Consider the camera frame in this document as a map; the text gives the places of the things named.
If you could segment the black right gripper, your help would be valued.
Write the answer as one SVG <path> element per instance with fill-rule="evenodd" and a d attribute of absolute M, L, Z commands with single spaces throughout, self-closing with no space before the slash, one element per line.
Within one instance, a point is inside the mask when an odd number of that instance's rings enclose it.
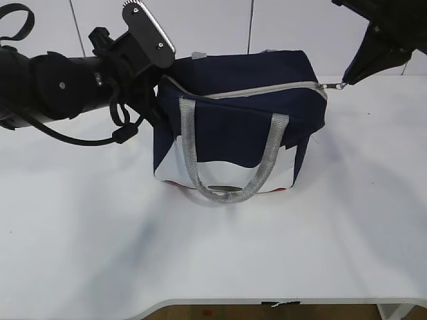
<path fill-rule="evenodd" d="M 369 20 L 368 28 L 342 82 L 355 85 L 381 71 L 406 64 L 412 50 L 426 52 L 426 2 L 334 1 Z"/>

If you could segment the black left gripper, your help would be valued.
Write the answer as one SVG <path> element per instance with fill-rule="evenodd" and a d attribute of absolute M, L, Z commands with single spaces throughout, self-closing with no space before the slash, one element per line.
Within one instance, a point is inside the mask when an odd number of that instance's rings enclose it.
<path fill-rule="evenodd" d="M 158 84 L 159 70 L 130 31 L 117 39 L 109 36 L 104 27 L 96 27 L 90 34 L 93 54 L 101 59 L 101 78 L 113 88 L 109 111 L 113 122 L 120 127 L 131 122 L 126 107 L 133 109 L 152 127 L 162 126 L 166 115 L 161 110 L 154 87 Z"/>

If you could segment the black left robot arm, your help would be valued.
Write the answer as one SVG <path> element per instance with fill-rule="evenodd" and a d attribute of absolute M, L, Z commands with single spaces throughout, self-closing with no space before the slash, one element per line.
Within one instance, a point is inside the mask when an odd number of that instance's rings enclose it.
<path fill-rule="evenodd" d="M 154 87 L 175 52 L 155 27 L 130 27 L 117 39 L 104 27 L 90 34 L 92 57 L 48 51 L 27 57 L 1 47 L 1 126 L 8 130 L 74 119 L 106 107 L 118 127 L 135 127 L 129 110 L 155 123 L 163 117 Z"/>

